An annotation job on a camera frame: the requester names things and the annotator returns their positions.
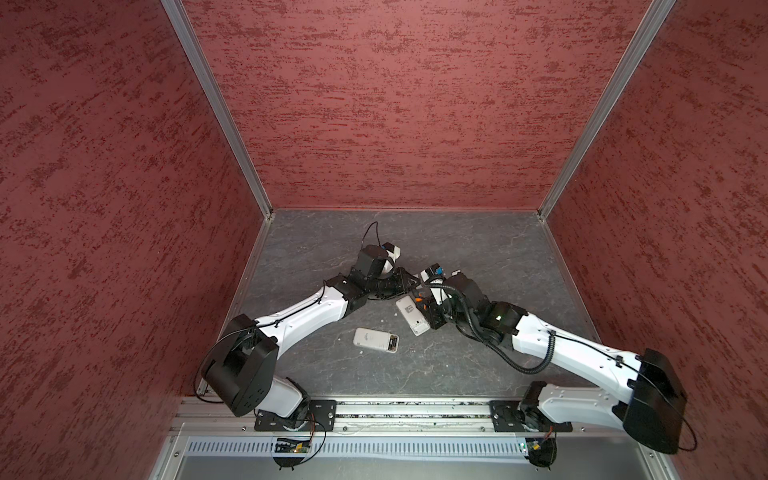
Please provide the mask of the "white AC remote control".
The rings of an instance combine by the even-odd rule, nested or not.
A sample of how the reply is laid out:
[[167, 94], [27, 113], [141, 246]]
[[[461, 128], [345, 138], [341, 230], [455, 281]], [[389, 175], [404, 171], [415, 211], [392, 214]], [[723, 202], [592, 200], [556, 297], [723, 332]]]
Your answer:
[[415, 336], [423, 335], [431, 329], [429, 322], [410, 296], [403, 296], [395, 305]]

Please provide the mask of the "grey remote control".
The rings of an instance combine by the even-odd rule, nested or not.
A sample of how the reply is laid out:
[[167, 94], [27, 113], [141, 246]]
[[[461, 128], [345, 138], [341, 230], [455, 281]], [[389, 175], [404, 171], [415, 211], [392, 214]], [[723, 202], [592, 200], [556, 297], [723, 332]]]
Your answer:
[[353, 337], [353, 344], [364, 349], [396, 353], [399, 337], [388, 332], [357, 328]]

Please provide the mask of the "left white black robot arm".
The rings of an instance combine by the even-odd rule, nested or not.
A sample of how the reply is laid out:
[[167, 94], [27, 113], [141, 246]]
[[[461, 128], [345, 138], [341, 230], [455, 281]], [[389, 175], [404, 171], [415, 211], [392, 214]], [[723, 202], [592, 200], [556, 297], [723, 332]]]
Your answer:
[[198, 376], [236, 417], [265, 413], [288, 430], [303, 428], [310, 418], [310, 396], [275, 374], [280, 356], [370, 301], [406, 294], [412, 282], [397, 265], [400, 255], [390, 242], [366, 245], [348, 274], [325, 280], [308, 298], [257, 319], [234, 317], [205, 354]]

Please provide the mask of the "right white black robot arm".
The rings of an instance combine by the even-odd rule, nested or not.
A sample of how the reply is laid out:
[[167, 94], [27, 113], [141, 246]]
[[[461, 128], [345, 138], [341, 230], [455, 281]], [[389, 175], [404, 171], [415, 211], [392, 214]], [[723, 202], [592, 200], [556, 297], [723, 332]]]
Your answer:
[[648, 349], [642, 354], [587, 340], [556, 327], [524, 308], [491, 301], [461, 272], [423, 272], [432, 298], [431, 314], [450, 322], [467, 338], [499, 356], [519, 373], [536, 376], [550, 366], [587, 381], [560, 387], [534, 381], [501, 419], [530, 432], [557, 433], [575, 424], [624, 431], [639, 444], [663, 454], [682, 451], [690, 427], [687, 394], [670, 360]]

